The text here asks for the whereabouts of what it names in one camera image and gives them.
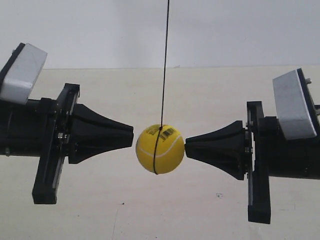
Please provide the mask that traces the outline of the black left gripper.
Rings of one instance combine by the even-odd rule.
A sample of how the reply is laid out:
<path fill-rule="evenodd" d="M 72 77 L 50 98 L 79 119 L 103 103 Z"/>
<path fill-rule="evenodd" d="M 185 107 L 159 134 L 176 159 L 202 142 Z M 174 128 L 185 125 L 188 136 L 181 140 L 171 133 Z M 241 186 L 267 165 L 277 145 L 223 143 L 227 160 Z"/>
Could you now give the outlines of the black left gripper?
<path fill-rule="evenodd" d="M 70 138 L 71 115 L 73 141 L 83 143 L 99 140 L 103 146 L 74 145 L 68 153 L 69 164 L 76 165 L 96 155 L 132 147 L 134 128 L 131 125 L 102 116 L 84 104 L 77 103 L 79 95 L 78 84 L 66 83 L 48 109 L 46 130 L 32 189 L 33 203 L 36 205 L 57 203 L 60 176 Z"/>

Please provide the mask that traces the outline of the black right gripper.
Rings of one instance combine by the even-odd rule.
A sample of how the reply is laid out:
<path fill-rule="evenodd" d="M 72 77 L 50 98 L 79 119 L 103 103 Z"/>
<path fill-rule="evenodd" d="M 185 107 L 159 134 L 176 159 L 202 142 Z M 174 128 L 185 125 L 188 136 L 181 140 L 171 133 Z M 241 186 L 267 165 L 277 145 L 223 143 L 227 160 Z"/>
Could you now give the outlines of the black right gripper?
<path fill-rule="evenodd" d="M 269 180 L 269 158 L 267 153 L 271 138 L 280 131 L 277 117 L 265 116 L 261 101 L 246 103 L 247 122 L 246 136 L 248 137 L 249 165 L 248 180 L 248 221 L 258 224 L 271 223 L 271 197 Z M 244 151 L 217 148 L 198 148 L 205 144 L 222 144 L 238 140 L 245 142 L 245 128 L 242 120 L 218 130 L 185 139 L 186 156 L 213 167 L 216 167 L 237 180 L 244 180 Z"/>

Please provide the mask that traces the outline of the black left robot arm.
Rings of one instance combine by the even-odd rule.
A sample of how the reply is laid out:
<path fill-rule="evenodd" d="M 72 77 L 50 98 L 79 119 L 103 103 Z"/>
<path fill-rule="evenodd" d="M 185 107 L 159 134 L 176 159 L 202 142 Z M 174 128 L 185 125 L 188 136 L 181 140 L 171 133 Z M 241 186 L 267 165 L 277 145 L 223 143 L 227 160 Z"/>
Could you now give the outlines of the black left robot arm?
<path fill-rule="evenodd" d="M 57 99 L 0 103 L 0 153 L 39 159 L 33 202 L 54 205 L 65 160 L 79 164 L 133 144 L 134 128 L 78 103 L 80 86 L 66 83 Z"/>

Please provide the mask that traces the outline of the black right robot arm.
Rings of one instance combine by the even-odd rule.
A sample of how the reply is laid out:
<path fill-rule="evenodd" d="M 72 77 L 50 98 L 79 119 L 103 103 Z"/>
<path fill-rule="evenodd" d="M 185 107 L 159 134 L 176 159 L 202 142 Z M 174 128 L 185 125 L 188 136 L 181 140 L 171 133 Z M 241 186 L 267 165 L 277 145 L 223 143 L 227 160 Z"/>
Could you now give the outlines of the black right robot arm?
<path fill-rule="evenodd" d="M 287 140 L 275 116 L 265 116 L 261 101 L 249 101 L 247 127 L 241 120 L 189 137 L 188 158 L 214 166 L 237 180 L 248 180 L 248 221 L 270 224 L 270 177 L 320 178 L 320 138 Z"/>

